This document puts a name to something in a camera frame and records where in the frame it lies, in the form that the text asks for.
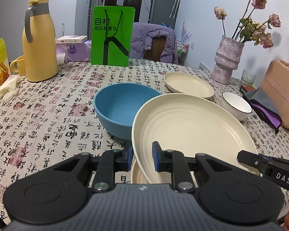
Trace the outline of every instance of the white bowl with black rim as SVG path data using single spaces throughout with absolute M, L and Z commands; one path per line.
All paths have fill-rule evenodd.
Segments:
M 243 121 L 252 112 L 251 106 L 242 97 L 233 93 L 222 94 L 221 107 L 227 110 L 239 121 Z

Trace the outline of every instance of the wooden chair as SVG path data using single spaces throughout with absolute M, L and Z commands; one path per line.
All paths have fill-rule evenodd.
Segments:
M 165 48 L 166 37 L 156 37 L 152 40 L 152 47 L 144 52 L 144 59 L 160 61 L 160 56 Z

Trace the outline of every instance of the gray handle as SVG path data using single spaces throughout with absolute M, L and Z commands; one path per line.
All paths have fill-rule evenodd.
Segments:
M 26 33 L 26 38 L 28 43 L 32 43 L 33 42 L 33 36 L 31 34 L 31 27 L 30 27 L 30 17 L 31 17 L 31 12 L 34 10 L 34 7 L 29 7 L 26 10 L 26 14 L 25 14 L 25 33 Z

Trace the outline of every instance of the yellow thermos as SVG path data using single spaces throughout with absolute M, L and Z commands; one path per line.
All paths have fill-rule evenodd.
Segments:
M 58 73 L 55 26 L 49 0 L 31 0 L 22 33 L 25 68 L 29 82 L 41 82 Z

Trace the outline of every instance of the purple jacket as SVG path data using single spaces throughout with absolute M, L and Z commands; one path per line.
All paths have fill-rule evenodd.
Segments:
M 157 24 L 134 22 L 129 57 L 133 59 L 143 58 L 144 51 L 151 49 L 152 39 L 161 36 L 166 37 L 166 44 L 160 56 L 160 61 L 178 64 L 174 30 Z

